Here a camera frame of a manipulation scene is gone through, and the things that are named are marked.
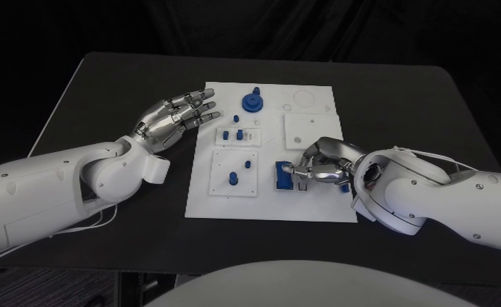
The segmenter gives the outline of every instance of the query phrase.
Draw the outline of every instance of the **robotic arm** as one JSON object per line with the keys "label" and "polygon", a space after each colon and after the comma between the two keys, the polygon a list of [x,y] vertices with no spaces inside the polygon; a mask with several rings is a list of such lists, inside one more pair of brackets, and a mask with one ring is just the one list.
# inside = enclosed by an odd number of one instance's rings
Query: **robotic arm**
{"label": "robotic arm", "polygon": [[501,174],[469,167],[448,175],[415,153],[420,152],[396,147],[367,154],[343,140],[322,137],[298,166],[284,165],[282,170],[337,185],[347,184],[351,176],[353,209],[392,230],[415,235],[432,218],[466,240],[501,249]]}
{"label": "robotic arm", "polygon": [[[160,101],[130,135],[0,166],[0,250],[49,236],[128,199],[143,180],[161,184],[170,162],[154,155],[216,119],[213,89]],[[81,178],[95,198],[82,197]]]}

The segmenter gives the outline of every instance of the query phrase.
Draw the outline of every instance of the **black table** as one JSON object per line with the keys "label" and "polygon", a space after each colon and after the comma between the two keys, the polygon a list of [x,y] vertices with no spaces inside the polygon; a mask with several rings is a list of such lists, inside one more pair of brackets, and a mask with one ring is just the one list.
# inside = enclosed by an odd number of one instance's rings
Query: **black table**
{"label": "black table", "polygon": [[[369,151],[399,145],[500,170],[438,67],[102,53],[84,59],[33,155],[114,141],[160,98],[206,81],[330,85],[346,140]],[[0,266],[204,274],[253,261],[305,259],[425,282],[501,282],[501,251],[430,220],[407,236],[363,217],[357,224],[186,219],[194,147],[196,130],[161,154],[173,162],[166,184],[143,183],[108,226],[42,240],[3,257]]]}

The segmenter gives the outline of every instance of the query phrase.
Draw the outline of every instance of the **robotic hand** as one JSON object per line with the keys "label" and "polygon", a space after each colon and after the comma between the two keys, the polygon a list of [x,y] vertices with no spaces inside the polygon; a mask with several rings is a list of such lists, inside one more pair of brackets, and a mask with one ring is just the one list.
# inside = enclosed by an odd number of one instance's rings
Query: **robotic hand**
{"label": "robotic hand", "polygon": [[[469,170],[448,175],[415,154],[445,159]],[[351,176],[357,191],[353,209],[392,230],[415,235],[432,218],[466,240],[501,249],[500,173],[397,147],[367,154],[328,137],[308,147],[298,166],[284,165],[282,170],[337,185],[347,184]]]}
{"label": "robotic hand", "polygon": [[[170,162],[154,154],[216,119],[213,89],[160,101],[130,135],[0,166],[0,249],[29,243],[130,198],[143,180],[161,184]],[[94,196],[82,197],[81,178]]]}

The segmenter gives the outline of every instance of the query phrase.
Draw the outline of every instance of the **white panel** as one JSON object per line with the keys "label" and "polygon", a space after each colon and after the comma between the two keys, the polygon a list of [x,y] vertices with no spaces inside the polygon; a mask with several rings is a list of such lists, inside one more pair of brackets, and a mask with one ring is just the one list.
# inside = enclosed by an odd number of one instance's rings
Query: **white panel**
{"label": "white panel", "polygon": [[[249,113],[242,108],[242,98],[261,88],[263,108]],[[199,127],[191,183],[187,195],[186,217],[220,219],[263,219],[308,222],[357,222],[351,209],[353,196],[333,184],[308,182],[308,191],[276,190],[275,162],[299,162],[302,151],[285,149],[285,114],[337,115],[330,86],[207,83],[215,89],[215,110],[223,116]],[[233,115],[240,118],[233,122]],[[219,128],[259,128],[261,146],[217,146]],[[318,132],[318,137],[328,133]],[[258,197],[216,197],[209,194],[213,153],[256,151]]]}
{"label": "white panel", "polygon": [[285,114],[286,149],[305,150],[321,137],[343,139],[337,115]]}
{"label": "white panel", "polygon": [[[238,140],[238,131],[243,132],[243,139]],[[227,140],[223,139],[222,133],[227,131]],[[261,146],[261,129],[242,127],[217,127],[216,133],[217,146]]]}
{"label": "white panel", "polygon": [[[230,185],[230,172],[238,173],[238,184]],[[258,152],[216,150],[212,159],[209,195],[258,196]]]}

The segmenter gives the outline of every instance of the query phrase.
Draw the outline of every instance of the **black backdrop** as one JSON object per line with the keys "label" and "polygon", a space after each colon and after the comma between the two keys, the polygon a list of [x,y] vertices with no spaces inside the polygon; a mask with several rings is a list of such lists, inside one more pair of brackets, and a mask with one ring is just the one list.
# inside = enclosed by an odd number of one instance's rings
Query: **black backdrop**
{"label": "black backdrop", "polygon": [[1,2],[0,162],[26,156],[91,51],[435,64],[452,74],[501,153],[501,0]]}

